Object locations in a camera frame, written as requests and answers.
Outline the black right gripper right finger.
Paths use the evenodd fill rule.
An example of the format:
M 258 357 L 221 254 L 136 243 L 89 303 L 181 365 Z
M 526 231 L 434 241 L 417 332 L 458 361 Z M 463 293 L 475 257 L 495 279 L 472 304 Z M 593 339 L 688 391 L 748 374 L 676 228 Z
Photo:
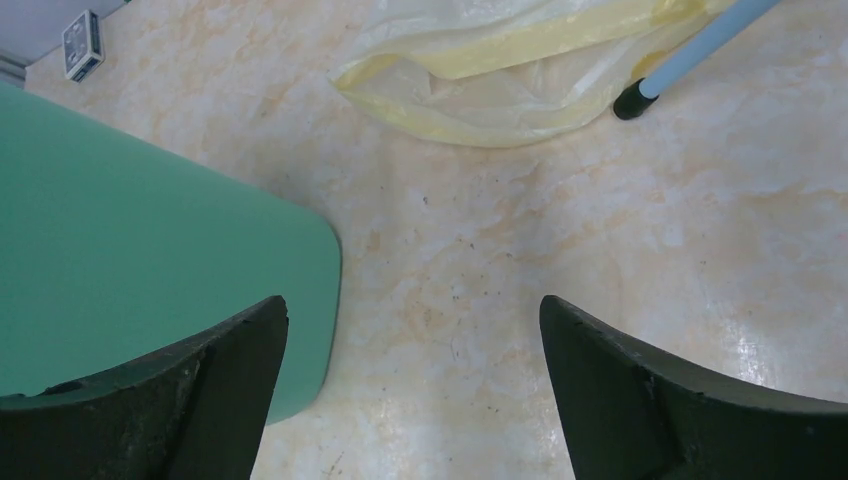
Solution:
M 707 369 L 554 295 L 539 325 L 579 479 L 843 479 L 847 407 Z

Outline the translucent yellow trash bag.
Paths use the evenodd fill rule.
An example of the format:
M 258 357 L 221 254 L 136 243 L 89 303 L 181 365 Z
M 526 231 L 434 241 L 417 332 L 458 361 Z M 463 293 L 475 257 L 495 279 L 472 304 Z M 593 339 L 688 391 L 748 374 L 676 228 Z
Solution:
M 333 86 L 413 136 L 516 147 L 580 128 L 724 1 L 378 1 Z

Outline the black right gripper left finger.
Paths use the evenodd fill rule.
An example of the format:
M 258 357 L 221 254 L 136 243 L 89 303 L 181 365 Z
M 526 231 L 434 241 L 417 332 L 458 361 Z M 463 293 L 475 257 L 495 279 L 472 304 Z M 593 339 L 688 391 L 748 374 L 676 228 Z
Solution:
M 288 334 L 269 297 L 183 340 L 1 400 L 5 479 L 246 479 Z

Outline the green plastic trash bin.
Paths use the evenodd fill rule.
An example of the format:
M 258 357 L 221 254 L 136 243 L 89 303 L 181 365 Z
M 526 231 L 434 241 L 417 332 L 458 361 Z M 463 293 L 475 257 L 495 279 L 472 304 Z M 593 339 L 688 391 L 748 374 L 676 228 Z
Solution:
M 268 414 L 318 396 L 342 257 L 319 214 L 20 88 L 1 88 L 1 391 L 33 395 L 270 296 L 288 340 Z

